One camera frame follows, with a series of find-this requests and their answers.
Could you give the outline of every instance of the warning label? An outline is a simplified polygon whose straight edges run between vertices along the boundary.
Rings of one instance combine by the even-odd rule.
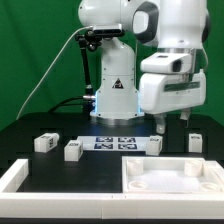
[[[115,84],[113,85],[113,89],[124,89],[124,86],[122,85],[120,79],[117,79],[117,81],[116,81]]]

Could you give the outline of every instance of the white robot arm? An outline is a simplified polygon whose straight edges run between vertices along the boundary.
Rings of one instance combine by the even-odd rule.
[[[155,116],[161,134],[166,112],[182,110],[187,120],[188,108],[205,101],[206,79],[202,69],[195,70],[195,61],[206,36],[206,16],[206,0],[83,0],[79,8],[83,25],[102,33],[121,25],[142,44],[158,47],[156,54],[141,63],[145,74],[138,97],[131,81],[133,51],[116,38],[103,42],[102,85],[92,116],[127,121],[142,116],[140,105],[142,111]],[[116,83],[123,86],[123,92],[114,88]]]

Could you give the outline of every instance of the green backdrop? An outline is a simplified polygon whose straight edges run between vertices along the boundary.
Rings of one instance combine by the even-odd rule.
[[[81,24],[80,0],[0,0],[0,129],[16,118],[24,100],[36,86],[68,37]],[[208,0],[212,32],[205,49],[209,57],[207,100],[194,113],[213,117],[224,125],[224,1]],[[135,45],[131,34],[123,41]],[[140,46],[138,64],[154,49]],[[89,54],[94,87],[100,85],[100,53]],[[78,45],[65,50],[24,113],[47,111],[61,100],[84,93]]]

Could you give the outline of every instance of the white box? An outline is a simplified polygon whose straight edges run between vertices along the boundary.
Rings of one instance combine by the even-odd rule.
[[[189,152],[202,153],[202,135],[200,134],[189,134]]]
[[[80,140],[71,140],[64,150],[65,161],[79,161],[83,153],[83,143]]]
[[[146,155],[158,156],[163,147],[163,137],[156,135],[150,136],[146,141]]]
[[[34,139],[35,152],[47,153],[58,145],[59,135],[57,133],[45,133]]]

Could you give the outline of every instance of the black tabletop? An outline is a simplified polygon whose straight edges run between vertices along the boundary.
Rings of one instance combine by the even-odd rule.
[[[48,153],[35,153],[34,139],[44,133],[58,133],[60,135],[58,146]],[[202,154],[188,153],[190,133],[202,134]],[[85,151],[79,162],[65,162],[64,147],[78,136],[149,137],[150,135],[157,135],[154,119],[150,116],[140,124],[108,127],[91,123],[83,114],[28,114],[0,132],[0,176],[16,159],[28,158],[30,174],[19,192],[122,193],[122,156],[145,156],[144,152]],[[167,131],[163,135],[163,149],[160,156],[203,157],[206,160],[216,160],[223,165],[224,127],[208,116],[192,115],[189,127],[183,128],[179,115],[168,115]],[[1,221],[16,223],[16,220],[9,219],[1,219]],[[94,220],[73,221],[94,223]],[[48,222],[60,223],[60,220],[48,220]],[[150,223],[163,222],[150,220]]]

